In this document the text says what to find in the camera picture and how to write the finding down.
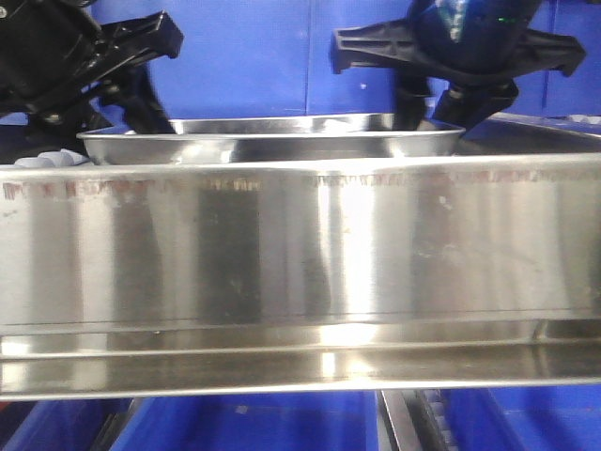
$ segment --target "metal container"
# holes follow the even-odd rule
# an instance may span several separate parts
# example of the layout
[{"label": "metal container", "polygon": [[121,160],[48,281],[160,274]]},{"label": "metal container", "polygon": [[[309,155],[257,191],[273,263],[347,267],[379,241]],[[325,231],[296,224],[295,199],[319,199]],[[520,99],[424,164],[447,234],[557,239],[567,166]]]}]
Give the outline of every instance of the metal container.
[{"label": "metal container", "polygon": [[81,133],[96,164],[239,163],[449,155],[463,129],[425,121],[393,132],[392,115],[174,120],[177,134]]},{"label": "metal container", "polygon": [[0,184],[0,399],[601,381],[599,153]]}]

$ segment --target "blue plastic container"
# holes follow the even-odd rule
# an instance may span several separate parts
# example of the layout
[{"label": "blue plastic container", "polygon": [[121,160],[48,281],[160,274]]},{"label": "blue plastic container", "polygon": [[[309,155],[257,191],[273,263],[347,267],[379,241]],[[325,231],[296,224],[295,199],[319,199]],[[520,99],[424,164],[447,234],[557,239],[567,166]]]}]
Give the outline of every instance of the blue plastic container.
[{"label": "blue plastic container", "polygon": [[598,451],[601,386],[443,392],[461,451]]},{"label": "blue plastic container", "polygon": [[126,399],[41,401],[29,412],[3,451],[85,451],[111,413]]},{"label": "blue plastic container", "polygon": [[151,398],[112,451],[377,451],[373,392]]}]

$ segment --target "reflective metal surface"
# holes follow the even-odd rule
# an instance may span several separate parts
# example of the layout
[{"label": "reflective metal surface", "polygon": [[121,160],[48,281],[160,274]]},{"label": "reflective metal surface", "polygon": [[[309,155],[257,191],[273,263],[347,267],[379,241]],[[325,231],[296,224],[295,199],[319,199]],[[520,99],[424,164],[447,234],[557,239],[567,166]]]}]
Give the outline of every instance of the reflective metal surface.
[{"label": "reflective metal surface", "polygon": [[97,164],[236,163],[449,155],[463,132],[425,121],[393,132],[393,115],[174,120],[176,135],[82,133]]},{"label": "reflective metal surface", "polygon": [[393,451],[424,451],[401,390],[382,390],[378,404]]},{"label": "reflective metal surface", "polygon": [[0,183],[0,398],[601,381],[596,153]]}]

